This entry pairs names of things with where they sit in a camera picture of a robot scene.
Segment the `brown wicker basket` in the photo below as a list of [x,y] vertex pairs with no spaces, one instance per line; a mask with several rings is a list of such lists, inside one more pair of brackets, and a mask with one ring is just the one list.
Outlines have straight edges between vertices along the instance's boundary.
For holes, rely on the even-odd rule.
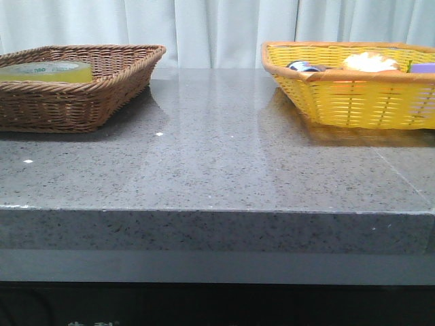
[[0,131],[90,132],[150,82],[164,46],[45,46],[0,56],[0,67],[74,60],[92,65],[90,83],[0,81]]

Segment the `small bottle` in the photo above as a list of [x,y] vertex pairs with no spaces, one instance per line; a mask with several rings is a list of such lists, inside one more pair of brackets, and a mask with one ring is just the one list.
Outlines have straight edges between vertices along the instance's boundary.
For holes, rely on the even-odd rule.
[[287,68],[296,71],[325,71],[323,67],[310,65],[308,61],[296,60],[287,65]]

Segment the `yellow wicker basket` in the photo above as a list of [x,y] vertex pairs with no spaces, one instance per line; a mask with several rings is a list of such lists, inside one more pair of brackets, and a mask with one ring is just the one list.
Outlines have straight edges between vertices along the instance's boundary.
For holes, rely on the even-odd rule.
[[266,42],[264,68],[312,122],[345,128],[435,129],[435,73],[365,73],[330,69],[298,72],[294,60],[339,67],[350,54],[375,51],[406,72],[435,62],[435,49],[380,42]]

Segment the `tape label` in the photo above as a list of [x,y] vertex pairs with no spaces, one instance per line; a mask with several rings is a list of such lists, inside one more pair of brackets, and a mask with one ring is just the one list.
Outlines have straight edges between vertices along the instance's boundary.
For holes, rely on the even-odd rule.
[[79,65],[75,63],[60,62],[60,63],[29,63],[17,65],[10,69],[12,73],[18,74],[33,74],[33,73],[57,73],[59,71],[67,71],[78,68]]

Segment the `purple object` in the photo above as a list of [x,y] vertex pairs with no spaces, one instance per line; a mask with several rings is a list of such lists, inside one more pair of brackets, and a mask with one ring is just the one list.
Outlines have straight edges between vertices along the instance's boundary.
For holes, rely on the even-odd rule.
[[411,65],[411,73],[435,73],[435,63],[415,63]]

